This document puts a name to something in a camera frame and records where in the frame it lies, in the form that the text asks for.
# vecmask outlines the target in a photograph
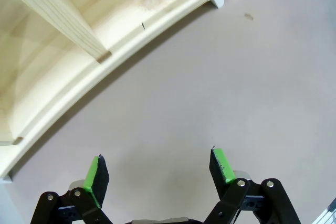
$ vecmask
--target light wood surface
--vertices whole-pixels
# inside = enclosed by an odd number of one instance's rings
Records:
[[[93,57],[107,52],[70,0],[22,1]]]
[[[0,177],[79,98],[208,0],[0,0]]]

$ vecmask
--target metal screw head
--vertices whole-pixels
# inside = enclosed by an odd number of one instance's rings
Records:
[[[268,186],[268,187],[273,187],[274,186],[274,183],[272,182],[272,181],[267,181],[267,183],[266,183],[266,185]]]
[[[237,182],[237,185],[240,187],[245,186],[245,182],[243,180],[240,180]]]

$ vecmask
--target small dark spot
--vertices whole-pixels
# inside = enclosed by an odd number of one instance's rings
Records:
[[[19,144],[23,140],[23,137],[19,136],[14,140],[13,144]]]
[[[248,202],[247,204],[246,204],[246,206],[247,207],[254,207],[255,206],[255,203],[254,202]]]
[[[249,20],[253,20],[254,19],[253,16],[250,13],[245,13],[244,17],[247,18],[247,19],[249,19]]]
[[[112,55],[112,53],[110,51],[107,51],[105,54],[103,54],[102,56],[100,56],[97,59],[97,62],[99,64],[102,64],[106,59],[108,59],[110,56]]]

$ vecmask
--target green foam pad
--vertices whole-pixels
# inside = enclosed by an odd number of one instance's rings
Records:
[[[109,173],[105,159],[102,155],[95,156],[83,183],[83,189],[92,196],[99,208],[102,207],[108,183]]]
[[[236,179],[222,149],[211,149],[209,169],[219,198],[222,198],[227,185]]]

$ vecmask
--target gray floor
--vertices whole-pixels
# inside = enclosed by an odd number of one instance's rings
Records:
[[[217,202],[210,148],[256,182],[280,179],[302,223],[336,195],[336,0],[207,4],[109,75],[13,170],[29,222],[103,154],[113,223],[189,216]],[[257,223],[244,214],[238,223]]]

